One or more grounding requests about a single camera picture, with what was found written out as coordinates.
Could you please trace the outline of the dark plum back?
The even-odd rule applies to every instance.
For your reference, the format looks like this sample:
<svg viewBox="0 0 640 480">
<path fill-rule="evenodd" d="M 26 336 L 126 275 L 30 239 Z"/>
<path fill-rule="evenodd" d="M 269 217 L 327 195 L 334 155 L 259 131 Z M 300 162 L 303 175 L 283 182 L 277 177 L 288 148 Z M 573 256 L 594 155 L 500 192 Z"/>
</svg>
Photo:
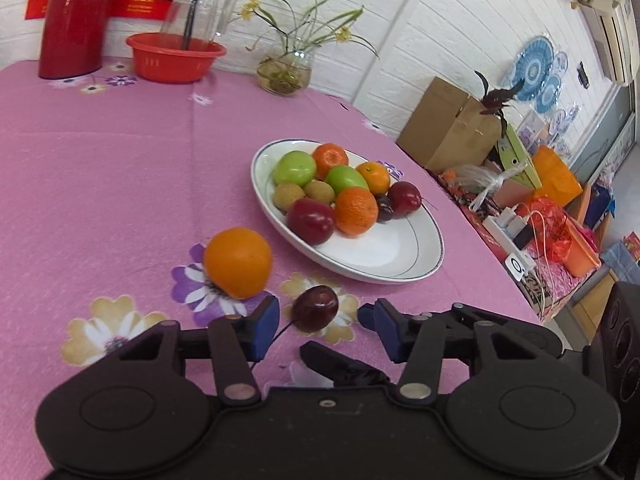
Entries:
<svg viewBox="0 0 640 480">
<path fill-rule="evenodd" d="M 320 332 L 334 320 L 339 305 L 337 294 L 331 287 L 311 287 L 294 300 L 292 322 L 302 332 Z"/>
</svg>

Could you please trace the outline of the dark plum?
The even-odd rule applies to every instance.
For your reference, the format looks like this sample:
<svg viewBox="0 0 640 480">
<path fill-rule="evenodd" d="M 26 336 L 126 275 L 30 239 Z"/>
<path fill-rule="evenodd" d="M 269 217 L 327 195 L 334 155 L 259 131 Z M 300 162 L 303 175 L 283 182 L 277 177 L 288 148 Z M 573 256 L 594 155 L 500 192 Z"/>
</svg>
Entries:
<svg viewBox="0 0 640 480">
<path fill-rule="evenodd" d="M 339 305 L 337 294 L 331 287 L 311 287 L 294 300 L 292 322 L 302 332 L 320 332 L 334 320 Z"/>
<path fill-rule="evenodd" d="M 378 205 L 378 223 L 392 220 L 395 217 L 395 211 L 392 202 L 386 195 L 375 196 Z"/>
</svg>

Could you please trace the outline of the large smooth orange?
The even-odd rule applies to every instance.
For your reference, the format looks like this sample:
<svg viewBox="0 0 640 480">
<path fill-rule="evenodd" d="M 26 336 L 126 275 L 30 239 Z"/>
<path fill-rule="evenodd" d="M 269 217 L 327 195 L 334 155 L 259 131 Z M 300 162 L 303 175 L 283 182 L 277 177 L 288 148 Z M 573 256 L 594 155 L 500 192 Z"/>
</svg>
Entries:
<svg viewBox="0 0 640 480">
<path fill-rule="evenodd" d="M 209 279 L 234 299 L 262 292 L 272 269 L 272 250 L 256 231 L 237 226 L 214 235 L 204 250 Z"/>
</svg>

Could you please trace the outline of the dark plum front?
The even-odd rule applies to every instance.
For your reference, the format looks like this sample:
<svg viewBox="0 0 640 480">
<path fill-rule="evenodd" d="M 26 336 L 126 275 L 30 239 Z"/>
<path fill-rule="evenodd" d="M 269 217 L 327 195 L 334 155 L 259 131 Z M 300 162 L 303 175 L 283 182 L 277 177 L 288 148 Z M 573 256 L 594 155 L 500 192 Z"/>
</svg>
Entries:
<svg viewBox="0 0 640 480">
<path fill-rule="evenodd" d="M 392 220 L 395 217 L 395 211 L 392 202 L 386 195 L 375 196 L 378 205 L 378 223 Z"/>
</svg>

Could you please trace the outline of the bumpy tangerine front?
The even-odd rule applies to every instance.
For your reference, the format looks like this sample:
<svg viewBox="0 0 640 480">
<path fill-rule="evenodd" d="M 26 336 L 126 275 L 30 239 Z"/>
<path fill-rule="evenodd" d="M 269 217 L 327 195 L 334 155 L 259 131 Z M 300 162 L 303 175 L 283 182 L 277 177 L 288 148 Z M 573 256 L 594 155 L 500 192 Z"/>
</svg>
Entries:
<svg viewBox="0 0 640 480">
<path fill-rule="evenodd" d="M 335 200 L 334 217 L 337 229 L 343 234 L 359 236 L 378 221 L 378 204 L 366 188 L 345 188 Z"/>
</svg>

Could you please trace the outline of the bumpy tangerine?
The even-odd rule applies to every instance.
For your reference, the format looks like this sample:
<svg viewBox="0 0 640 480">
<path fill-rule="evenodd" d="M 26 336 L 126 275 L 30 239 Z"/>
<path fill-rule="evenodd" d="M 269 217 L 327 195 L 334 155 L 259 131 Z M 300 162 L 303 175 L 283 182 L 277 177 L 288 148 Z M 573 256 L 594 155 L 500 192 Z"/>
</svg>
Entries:
<svg viewBox="0 0 640 480">
<path fill-rule="evenodd" d="M 334 143 L 319 145 L 312 153 L 312 157 L 316 161 L 317 167 L 332 168 L 334 166 L 347 166 L 349 164 L 349 158 L 344 148 Z"/>
<path fill-rule="evenodd" d="M 366 188 L 345 188 L 335 200 L 334 217 L 337 229 L 343 234 L 359 236 L 378 221 L 378 204 Z"/>
</svg>

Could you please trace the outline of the red plum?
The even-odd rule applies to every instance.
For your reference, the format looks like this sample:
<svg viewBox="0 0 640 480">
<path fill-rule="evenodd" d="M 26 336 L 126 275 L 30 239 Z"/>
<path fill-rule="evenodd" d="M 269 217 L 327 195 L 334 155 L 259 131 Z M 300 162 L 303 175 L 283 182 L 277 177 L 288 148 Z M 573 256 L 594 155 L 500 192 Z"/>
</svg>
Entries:
<svg viewBox="0 0 640 480">
<path fill-rule="evenodd" d="M 286 214 L 286 226 L 310 246 L 325 243 L 334 233 L 333 209 L 318 200 L 300 198 Z"/>
<path fill-rule="evenodd" d="M 418 188 L 410 182 L 395 182 L 386 194 L 394 210 L 396 218 L 404 218 L 422 206 L 422 195 Z"/>
</svg>

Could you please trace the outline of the red plum back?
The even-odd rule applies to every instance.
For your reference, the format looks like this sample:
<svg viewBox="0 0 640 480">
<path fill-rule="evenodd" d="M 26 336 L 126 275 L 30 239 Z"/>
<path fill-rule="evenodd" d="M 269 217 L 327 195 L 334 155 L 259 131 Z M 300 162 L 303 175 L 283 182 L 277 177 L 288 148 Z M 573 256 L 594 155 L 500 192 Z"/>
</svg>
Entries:
<svg viewBox="0 0 640 480">
<path fill-rule="evenodd" d="M 310 246 L 325 243 L 334 233 L 333 209 L 318 200 L 300 198 L 286 214 L 286 226 Z"/>
</svg>

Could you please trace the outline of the smooth orange back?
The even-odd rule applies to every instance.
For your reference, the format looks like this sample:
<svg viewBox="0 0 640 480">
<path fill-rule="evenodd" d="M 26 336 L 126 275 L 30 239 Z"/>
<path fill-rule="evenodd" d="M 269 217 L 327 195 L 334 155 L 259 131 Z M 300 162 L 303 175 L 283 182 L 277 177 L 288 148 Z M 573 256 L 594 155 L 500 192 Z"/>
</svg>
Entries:
<svg viewBox="0 0 640 480">
<path fill-rule="evenodd" d="M 363 162 L 356 167 L 358 174 L 366 181 L 374 196 L 385 195 L 392 185 L 390 174 L 380 162 Z"/>
</svg>

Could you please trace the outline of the brown longan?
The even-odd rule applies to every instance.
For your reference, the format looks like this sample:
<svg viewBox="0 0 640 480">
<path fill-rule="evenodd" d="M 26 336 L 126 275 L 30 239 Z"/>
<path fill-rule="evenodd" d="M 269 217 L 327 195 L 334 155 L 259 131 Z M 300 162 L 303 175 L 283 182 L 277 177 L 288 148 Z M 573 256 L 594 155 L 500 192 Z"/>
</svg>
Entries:
<svg viewBox="0 0 640 480">
<path fill-rule="evenodd" d="M 331 185 L 319 180 L 312 180 L 303 187 L 305 195 L 311 200 L 331 206 L 335 200 L 335 192 Z"/>
<path fill-rule="evenodd" d="M 272 193 L 272 203 L 282 214 L 287 214 L 298 200 L 305 197 L 306 194 L 299 185 L 291 182 L 283 182 L 274 189 Z"/>
</svg>

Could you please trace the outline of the green mango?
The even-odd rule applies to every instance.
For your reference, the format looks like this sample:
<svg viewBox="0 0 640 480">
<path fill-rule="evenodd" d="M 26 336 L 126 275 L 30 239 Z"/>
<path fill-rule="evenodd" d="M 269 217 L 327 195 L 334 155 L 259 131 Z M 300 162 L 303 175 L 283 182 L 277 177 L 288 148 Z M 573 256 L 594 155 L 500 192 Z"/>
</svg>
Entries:
<svg viewBox="0 0 640 480">
<path fill-rule="evenodd" d="M 355 168 L 344 165 L 331 168 L 324 182 L 332 188 L 335 195 L 340 195 L 346 188 L 369 189 L 367 181 Z"/>
<path fill-rule="evenodd" d="M 290 151 L 283 155 L 273 169 L 275 185 L 293 183 L 301 188 L 314 180 L 317 164 L 311 154 L 302 151 Z"/>
</svg>

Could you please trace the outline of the bumpy tangerine back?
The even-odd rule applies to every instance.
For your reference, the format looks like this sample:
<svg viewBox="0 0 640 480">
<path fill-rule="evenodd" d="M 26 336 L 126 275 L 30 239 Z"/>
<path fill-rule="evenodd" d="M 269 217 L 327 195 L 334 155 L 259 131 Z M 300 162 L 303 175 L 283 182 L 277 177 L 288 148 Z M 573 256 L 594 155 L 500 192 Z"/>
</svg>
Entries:
<svg viewBox="0 0 640 480">
<path fill-rule="evenodd" d="M 349 158 L 344 148 L 334 143 L 319 145 L 312 153 L 312 157 L 316 161 L 317 167 L 332 168 L 334 166 L 347 166 L 349 164 Z"/>
</svg>

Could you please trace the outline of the orange plastic bag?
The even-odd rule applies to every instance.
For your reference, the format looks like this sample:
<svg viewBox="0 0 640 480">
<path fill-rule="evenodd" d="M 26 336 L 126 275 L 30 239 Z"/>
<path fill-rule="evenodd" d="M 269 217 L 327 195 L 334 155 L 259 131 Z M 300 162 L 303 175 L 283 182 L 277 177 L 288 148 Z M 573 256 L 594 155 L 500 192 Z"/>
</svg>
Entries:
<svg viewBox="0 0 640 480">
<path fill-rule="evenodd" d="M 570 168 L 548 146 L 540 146 L 532 161 L 541 182 L 533 198 L 547 197 L 560 207 L 565 207 L 582 194 L 582 186 Z"/>
</svg>

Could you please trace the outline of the clear glass pitcher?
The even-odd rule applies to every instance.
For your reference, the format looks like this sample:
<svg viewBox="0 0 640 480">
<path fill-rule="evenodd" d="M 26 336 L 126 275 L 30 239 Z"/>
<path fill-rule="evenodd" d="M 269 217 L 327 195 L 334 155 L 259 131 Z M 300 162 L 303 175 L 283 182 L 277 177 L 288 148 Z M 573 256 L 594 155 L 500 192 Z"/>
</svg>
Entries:
<svg viewBox="0 0 640 480">
<path fill-rule="evenodd" d="M 162 48 L 205 51 L 226 31 L 238 0 L 174 0 L 157 44 Z"/>
</svg>

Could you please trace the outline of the blue decorative wall plates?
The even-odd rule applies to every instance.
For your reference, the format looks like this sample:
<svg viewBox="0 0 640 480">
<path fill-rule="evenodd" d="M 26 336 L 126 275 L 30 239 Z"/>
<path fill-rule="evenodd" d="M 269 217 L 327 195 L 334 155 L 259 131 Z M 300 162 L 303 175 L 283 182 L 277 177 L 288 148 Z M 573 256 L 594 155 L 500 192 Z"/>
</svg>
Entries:
<svg viewBox="0 0 640 480">
<path fill-rule="evenodd" d="M 514 99 L 548 115 L 558 105 L 569 67 L 566 52 L 556 50 L 548 37 L 537 36 L 520 51 L 504 81 L 510 87 L 522 84 Z"/>
</svg>

